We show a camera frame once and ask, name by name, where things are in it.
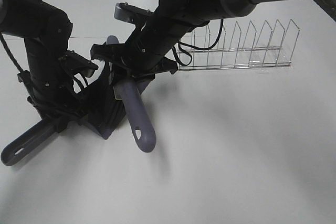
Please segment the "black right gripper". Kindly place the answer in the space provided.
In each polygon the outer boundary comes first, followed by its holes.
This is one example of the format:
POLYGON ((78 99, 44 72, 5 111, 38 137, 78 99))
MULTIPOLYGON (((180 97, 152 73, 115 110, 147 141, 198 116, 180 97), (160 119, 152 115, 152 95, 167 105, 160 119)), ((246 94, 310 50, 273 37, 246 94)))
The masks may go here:
POLYGON ((179 41, 177 22, 147 22, 136 28, 121 44, 94 44, 91 59, 111 65, 111 72, 121 78, 141 78, 157 73, 177 71, 177 61, 169 59, 169 51, 179 41))

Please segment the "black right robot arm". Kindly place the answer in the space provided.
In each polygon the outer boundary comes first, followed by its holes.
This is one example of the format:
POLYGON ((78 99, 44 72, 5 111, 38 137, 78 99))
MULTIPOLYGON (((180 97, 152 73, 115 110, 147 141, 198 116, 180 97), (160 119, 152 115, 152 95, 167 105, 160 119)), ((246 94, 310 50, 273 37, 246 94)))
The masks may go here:
POLYGON ((137 77, 166 71, 168 52, 182 50, 181 38, 211 20, 249 15, 257 4, 286 0, 159 0, 156 10, 119 4, 124 20, 135 30, 123 44, 93 45, 92 59, 111 62, 137 77))

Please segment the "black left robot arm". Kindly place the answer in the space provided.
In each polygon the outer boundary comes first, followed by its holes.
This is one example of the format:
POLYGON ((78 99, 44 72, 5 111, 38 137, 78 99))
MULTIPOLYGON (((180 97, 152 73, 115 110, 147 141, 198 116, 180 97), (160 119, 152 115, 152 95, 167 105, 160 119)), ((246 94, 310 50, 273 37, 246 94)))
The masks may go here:
POLYGON ((68 49, 72 28, 63 10, 43 0, 1 0, 1 35, 19 37, 25 45, 28 70, 8 52, 18 79, 28 101, 58 133, 83 116, 83 92, 77 93, 74 84, 85 86, 76 76, 91 77, 98 68, 68 49))

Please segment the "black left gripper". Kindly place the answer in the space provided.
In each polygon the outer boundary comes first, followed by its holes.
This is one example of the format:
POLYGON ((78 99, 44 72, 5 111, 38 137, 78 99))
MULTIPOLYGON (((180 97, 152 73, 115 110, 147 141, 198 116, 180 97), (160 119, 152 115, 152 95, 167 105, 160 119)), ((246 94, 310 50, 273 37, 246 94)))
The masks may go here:
POLYGON ((27 92, 27 101, 36 109, 43 122, 50 123, 57 133, 64 131, 71 121, 81 120, 87 113, 83 104, 58 102, 47 97, 47 92, 38 89, 33 83, 30 72, 23 71, 18 75, 27 92))

